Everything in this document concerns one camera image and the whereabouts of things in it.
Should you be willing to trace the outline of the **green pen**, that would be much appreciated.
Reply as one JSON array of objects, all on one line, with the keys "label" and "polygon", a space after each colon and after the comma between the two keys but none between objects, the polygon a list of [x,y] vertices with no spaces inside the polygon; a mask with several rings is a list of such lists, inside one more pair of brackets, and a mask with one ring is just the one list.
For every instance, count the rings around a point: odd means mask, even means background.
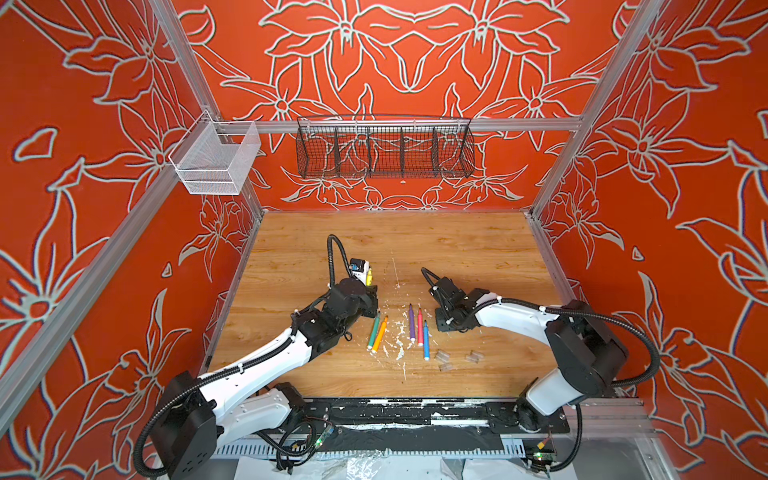
[{"label": "green pen", "polygon": [[370,336],[369,336],[369,340],[368,340],[368,343],[367,343],[367,349],[369,351],[371,351],[373,349],[375,341],[376,341],[376,339],[378,337],[378,333],[379,333],[379,329],[380,329],[380,324],[381,324],[381,312],[378,311],[376,313],[376,316],[374,317],[374,322],[373,322],[372,329],[371,329]]}]

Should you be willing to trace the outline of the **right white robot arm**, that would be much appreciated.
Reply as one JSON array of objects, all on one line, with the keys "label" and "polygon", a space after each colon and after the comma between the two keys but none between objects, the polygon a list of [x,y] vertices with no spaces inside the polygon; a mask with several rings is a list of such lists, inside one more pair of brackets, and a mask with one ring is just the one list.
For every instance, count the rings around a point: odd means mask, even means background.
[{"label": "right white robot arm", "polygon": [[558,409],[608,390],[628,360],[628,351],[611,329],[579,301],[548,307],[499,296],[486,289],[469,293],[428,269],[422,275],[438,303],[440,331],[497,328],[550,348],[556,367],[534,380],[516,401],[520,426],[534,432]]}]

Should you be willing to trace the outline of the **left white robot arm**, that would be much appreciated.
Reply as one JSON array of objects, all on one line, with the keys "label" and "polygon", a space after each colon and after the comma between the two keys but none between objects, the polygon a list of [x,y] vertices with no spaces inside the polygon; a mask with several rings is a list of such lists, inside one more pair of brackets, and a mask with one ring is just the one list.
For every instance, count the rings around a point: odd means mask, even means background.
[{"label": "left white robot arm", "polygon": [[265,395],[259,390],[335,347],[359,318],[374,318],[377,309],[376,286],[347,277],[293,312],[289,327],[270,343],[212,373],[175,376],[139,434],[135,471],[183,479],[218,447],[283,426],[302,409],[302,397],[286,383]]}]

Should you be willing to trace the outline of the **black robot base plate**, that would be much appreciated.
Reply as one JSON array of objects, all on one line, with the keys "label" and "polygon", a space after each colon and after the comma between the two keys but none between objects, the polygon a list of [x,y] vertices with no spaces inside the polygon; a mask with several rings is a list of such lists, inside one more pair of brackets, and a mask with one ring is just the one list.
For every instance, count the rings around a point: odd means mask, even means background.
[{"label": "black robot base plate", "polygon": [[323,441],[336,447],[467,448],[499,446],[502,438],[537,440],[566,436],[574,424],[559,410],[531,433],[521,428],[514,399],[482,398],[313,398],[307,414],[316,432],[334,425]]}]

